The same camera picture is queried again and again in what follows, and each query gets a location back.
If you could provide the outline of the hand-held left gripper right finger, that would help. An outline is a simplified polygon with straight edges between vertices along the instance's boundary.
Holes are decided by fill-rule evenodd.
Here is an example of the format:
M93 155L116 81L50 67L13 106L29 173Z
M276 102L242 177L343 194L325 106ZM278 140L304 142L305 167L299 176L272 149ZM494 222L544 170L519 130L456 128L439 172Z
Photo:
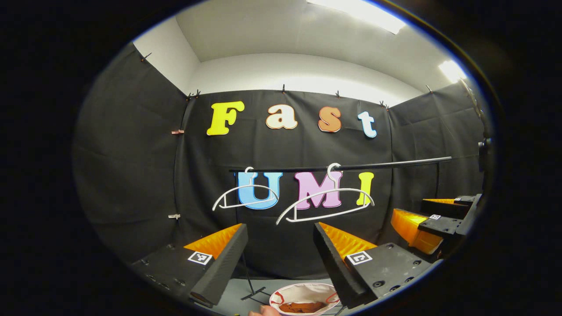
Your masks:
M342 257L323 223L314 224L313 241L341 304L348 309L388 300L435 269L434 263L394 243Z

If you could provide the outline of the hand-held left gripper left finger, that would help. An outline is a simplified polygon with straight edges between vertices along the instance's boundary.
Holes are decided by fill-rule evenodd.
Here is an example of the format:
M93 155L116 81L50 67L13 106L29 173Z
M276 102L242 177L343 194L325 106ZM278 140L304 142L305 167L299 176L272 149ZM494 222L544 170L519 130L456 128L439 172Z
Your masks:
M247 225L240 223L184 246L164 246L131 267L178 301L212 308L219 304L247 242Z

